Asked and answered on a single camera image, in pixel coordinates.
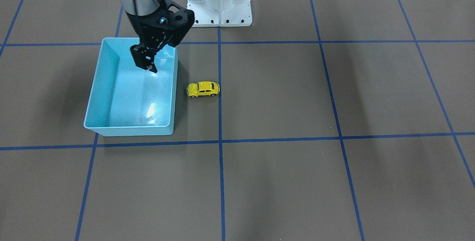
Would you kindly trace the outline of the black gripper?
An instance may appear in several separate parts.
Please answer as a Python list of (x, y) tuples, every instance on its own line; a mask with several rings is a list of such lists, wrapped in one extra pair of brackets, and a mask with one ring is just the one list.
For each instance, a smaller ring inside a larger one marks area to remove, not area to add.
[(155, 60), (165, 45), (176, 47), (195, 23), (195, 13), (172, 0), (148, 0), (152, 12), (144, 15), (144, 4), (133, 0), (126, 11), (139, 43), (130, 47), (136, 67), (158, 73)]

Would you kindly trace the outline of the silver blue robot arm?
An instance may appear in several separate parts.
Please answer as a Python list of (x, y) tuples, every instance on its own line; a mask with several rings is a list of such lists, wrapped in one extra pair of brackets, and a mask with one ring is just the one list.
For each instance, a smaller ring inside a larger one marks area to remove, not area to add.
[(172, 0), (120, 0), (139, 43), (130, 47), (136, 67), (157, 73), (155, 57), (166, 45), (175, 48), (195, 23), (192, 10)]

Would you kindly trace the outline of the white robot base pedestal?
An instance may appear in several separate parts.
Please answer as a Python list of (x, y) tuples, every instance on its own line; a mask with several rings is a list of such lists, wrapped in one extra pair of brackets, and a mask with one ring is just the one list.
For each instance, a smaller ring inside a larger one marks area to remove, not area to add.
[(194, 27), (246, 27), (253, 22), (251, 0), (187, 0)]

